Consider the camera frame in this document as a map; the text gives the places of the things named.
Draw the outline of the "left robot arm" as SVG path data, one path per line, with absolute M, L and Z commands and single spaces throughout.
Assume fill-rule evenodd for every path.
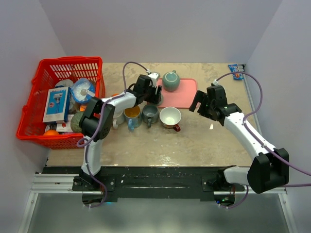
M 79 178 L 89 190 L 96 190 L 101 184 L 97 174 L 101 171 L 102 143 L 110 132 L 114 114 L 138 106 L 144 101 L 158 104 L 162 91 L 162 86 L 157 85 L 158 80 L 157 72 L 139 75 L 134 84 L 116 96 L 103 99 L 92 97 L 80 119 L 83 138 L 77 142 L 78 147 L 84 148 Z

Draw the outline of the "blue butterfly mug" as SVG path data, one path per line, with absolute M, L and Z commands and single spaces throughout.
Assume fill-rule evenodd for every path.
M 128 130 L 133 132 L 142 123 L 141 110 L 139 106 L 124 109 L 124 116 L 127 121 Z

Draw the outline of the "small teal mug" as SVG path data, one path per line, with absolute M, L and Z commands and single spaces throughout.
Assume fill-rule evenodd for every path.
M 158 102 L 157 106 L 160 106 L 160 105 L 163 103 L 163 101 L 164 101 L 164 97 L 163 97 L 163 95 L 161 94 L 161 97 L 160 97 L 160 99 L 159 99 L 159 102 Z

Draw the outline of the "teal mug back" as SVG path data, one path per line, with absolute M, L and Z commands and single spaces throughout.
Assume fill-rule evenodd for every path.
M 162 78 L 162 85 L 164 89 L 168 92 L 176 91 L 180 84 L 180 77 L 176 73 L 176 70 L 167 72 Z

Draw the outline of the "grey-blue mug front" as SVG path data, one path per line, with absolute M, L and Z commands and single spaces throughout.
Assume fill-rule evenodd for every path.
M 147 124 L 148 128 L 152 124 L 158 122 L 159 119 L 159 109 L 153 104 L 147 104 L 142 110 L 142 120 Z

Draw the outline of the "dark red mug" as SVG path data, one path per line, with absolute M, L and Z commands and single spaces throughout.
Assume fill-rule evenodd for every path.
M 175 107 L 163 108 L 159 114 L 162 125 L 167 129 L 174 129 L 176 132 L 180 132 L 181 112 Z

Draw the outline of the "white speckled mug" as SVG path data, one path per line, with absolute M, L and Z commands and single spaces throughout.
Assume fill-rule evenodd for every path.
M 117 129 L 119 125 L 125 122 L 125 116 L 123 111 L 115 112 L 113 115 L 112 127 L 113 129 Z

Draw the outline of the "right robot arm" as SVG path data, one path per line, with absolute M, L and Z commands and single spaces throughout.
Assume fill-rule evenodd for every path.
M 288 152 L 267 142 L 244 119 L 241 109 L 227 102 L 225 89 L 221 85 L 210 86 L 207 92 L 197 91 L 189 110 L 218 121 L 237 138 L 252 159 L 250 167 L 228 166 L 219 169 L 215 187 L 227 191 L 233 184 L 241 184 L 261 194 L 289 182 Z

